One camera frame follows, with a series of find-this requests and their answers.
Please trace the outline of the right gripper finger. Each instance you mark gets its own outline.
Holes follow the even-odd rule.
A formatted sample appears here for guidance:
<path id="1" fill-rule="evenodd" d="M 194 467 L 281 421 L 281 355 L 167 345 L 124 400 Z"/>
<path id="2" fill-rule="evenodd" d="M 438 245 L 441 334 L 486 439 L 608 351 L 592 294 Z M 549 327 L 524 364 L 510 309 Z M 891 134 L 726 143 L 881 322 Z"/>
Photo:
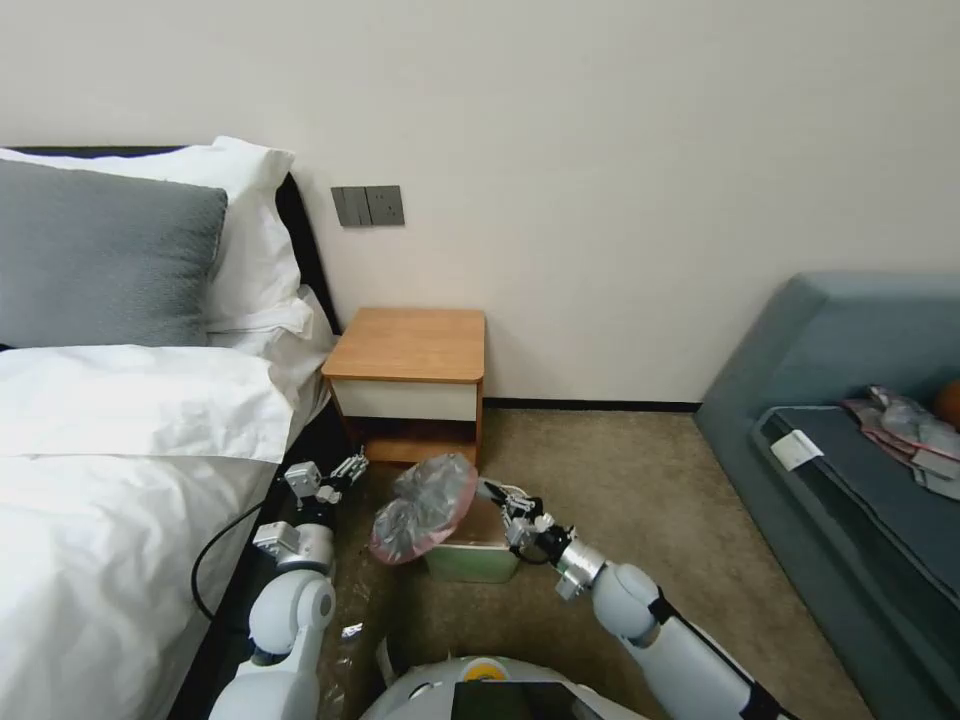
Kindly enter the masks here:
<path id="1" fill-rule="evenodd" d="M 480 480 L 477 494 L 493 502 L 500 510 L 505 524 L 516 519 L 533 522 L 542 515 L 542 500 L 522 488 L 504 485 L 492 480 Z"/>
<path id="2" fill-rule="evenodd" d="M 530 543 L 530 520 L 524 511 L 502 506 L 500 515 L 504 526 L 505 541 L 512 554 L 522 554 Z"/>

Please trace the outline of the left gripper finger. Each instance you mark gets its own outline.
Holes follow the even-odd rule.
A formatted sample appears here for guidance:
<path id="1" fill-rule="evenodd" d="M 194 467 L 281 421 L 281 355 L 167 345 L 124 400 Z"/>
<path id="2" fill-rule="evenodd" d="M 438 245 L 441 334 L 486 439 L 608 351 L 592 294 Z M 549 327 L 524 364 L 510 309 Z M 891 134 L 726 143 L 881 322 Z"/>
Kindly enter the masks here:
<path id="1" fill-rule="evenodd" d="M 354 484 L 365 474 L 367 469 L 368 458 L 365 448 L 361 447 L 356 453 L 345 458 L 323 480 L 325 484 Z"/>
<path id="2" fill-rule="evenodd" d="M 344 494 L 363 475 L 363 471 L 323 477 L 316 492 L 316 500 L 322 504 L 339 504 Z"/>

